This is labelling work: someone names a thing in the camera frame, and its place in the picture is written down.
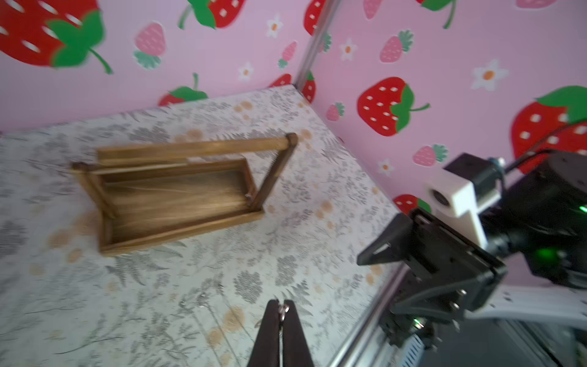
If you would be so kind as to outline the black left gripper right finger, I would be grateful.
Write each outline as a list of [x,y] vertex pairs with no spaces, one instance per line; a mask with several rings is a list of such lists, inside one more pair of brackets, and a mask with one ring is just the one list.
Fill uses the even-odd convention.
[[285,300],[284,304],[287,304],[290,310],[281,325],[281,365],[283,367],[314,367],[296,305],[292,300]]

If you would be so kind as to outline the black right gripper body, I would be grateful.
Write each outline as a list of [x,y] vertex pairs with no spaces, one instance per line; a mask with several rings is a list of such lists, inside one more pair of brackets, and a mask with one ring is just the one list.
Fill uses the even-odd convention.
[[427,211],[415,209],[410,219],[404,260],[410,270],[390,312],[433,321],[464,320],[485,305],[507,275],[507,266]]

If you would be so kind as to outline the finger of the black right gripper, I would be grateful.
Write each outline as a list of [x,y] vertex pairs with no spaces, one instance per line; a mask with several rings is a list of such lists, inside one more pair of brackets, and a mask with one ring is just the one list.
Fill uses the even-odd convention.
[[392,307],[386,307],[380,317],[379,327],[392,346],[403,347],[413,336],[423,342],[425,349],[432,349],[440,343],[440,319],[435,311],[393,310]]
[[407,215],[397,214],[382,234],[357,256],[359,266],[404,261],[411,245],[414,221]]

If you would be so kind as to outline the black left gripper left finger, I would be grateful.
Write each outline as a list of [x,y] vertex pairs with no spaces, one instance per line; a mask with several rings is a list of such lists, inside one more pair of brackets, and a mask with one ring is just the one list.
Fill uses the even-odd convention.
[[280,303],[270,300],[264,310],[247,367],[279,367],[280,330]]

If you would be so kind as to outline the wooden jewelry display stand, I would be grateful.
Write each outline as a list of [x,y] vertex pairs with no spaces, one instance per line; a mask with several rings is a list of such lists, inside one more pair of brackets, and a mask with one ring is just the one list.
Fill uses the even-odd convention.
[[96,149],[71,173],[101,212],[99,252],[122,255],[251,223],[298,136]]

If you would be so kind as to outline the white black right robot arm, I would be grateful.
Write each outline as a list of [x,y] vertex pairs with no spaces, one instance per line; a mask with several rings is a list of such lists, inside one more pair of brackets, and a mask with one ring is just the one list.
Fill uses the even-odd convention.
[[409,268],[385,302],[381,326],[393,345],[419,336],[434,345],[438,327],[484,307],[522,254],[532,275],[586,287],[586,158],[545,149],[542,162],[513,186],[495,159],[461,154],[426,186],[430,205],[397,214],[357,258],[359,265]]

